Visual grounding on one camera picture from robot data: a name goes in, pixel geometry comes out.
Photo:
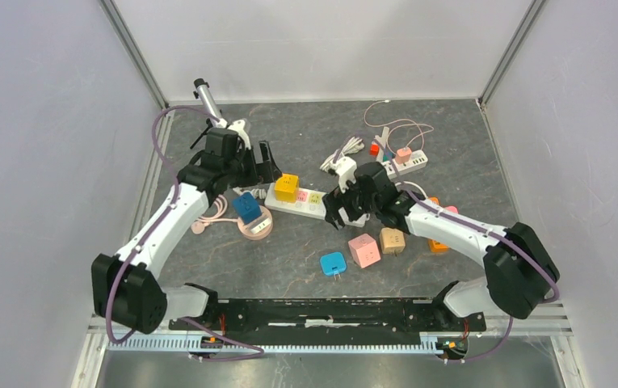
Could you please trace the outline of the pink cube socket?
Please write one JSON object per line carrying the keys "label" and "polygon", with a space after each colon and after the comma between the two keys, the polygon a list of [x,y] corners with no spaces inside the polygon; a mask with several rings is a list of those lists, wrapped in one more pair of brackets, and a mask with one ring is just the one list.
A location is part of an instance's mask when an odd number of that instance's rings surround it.
{"label": "pink cube socket", "polygon": [[360,268],[366,268],[381,260],[376,240],[370,234],[361,234],[348,242],[353,260]]}

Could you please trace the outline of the light blue plug adapter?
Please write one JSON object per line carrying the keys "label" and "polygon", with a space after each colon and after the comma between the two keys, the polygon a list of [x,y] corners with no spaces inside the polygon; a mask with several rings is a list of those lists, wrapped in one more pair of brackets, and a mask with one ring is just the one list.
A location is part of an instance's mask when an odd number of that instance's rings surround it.
{"label": "light blue plug adapter", "polygon": [[324,276],[332,276],[335,280],[347,270],[347,262],[342,252],[331,252],[320,257],[319,264]]}

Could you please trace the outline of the tan dragon cube socket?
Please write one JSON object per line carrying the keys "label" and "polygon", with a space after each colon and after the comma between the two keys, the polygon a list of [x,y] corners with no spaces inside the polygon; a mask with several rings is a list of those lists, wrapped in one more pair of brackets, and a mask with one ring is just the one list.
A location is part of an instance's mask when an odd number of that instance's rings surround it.
{"label": "tan dragon cube socket", "polygon": [[383,255],[398,255],[406,248],[405,235],[393,228],[382,228],[379,234],[380,251]]}

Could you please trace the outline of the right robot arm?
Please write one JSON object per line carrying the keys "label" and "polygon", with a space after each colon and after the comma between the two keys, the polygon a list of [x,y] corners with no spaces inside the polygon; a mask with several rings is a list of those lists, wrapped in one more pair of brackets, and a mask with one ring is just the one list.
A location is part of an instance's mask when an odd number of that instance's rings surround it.
{"label": "right robot arm", "polygon": [[331,173],[338,185],[322,203],[326,221],[336,229],[370,214],[383,226],[442,243],[483,269],[483,276],[452,282],[435,297],[438,327],[452,330],[466,317],[492,309],[526,319],[539,304],[559,299],[560,273],[532,227],[498,226],[454,213],[398,187],[378,162],[358,165],[342,157]]}

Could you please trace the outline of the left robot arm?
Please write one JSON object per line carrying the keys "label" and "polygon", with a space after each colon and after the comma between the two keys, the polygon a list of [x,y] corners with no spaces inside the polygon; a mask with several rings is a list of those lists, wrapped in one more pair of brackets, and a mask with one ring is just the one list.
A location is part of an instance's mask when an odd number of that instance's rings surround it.
{"label": "left robot arm", "polygon": [[230,188],[276,181],[282,175],[267,141],[253,146],[242,129],[210,129],[204,149],[175,176],[157,212],[114,255],[98,255],[90,269],[95,313],[107,331],[118,323],[153,332],[164,320],[188,317],[210,329],[220,318],[214,292],[202,286],[163,288],[158,278],[180,239],[213,201]]}

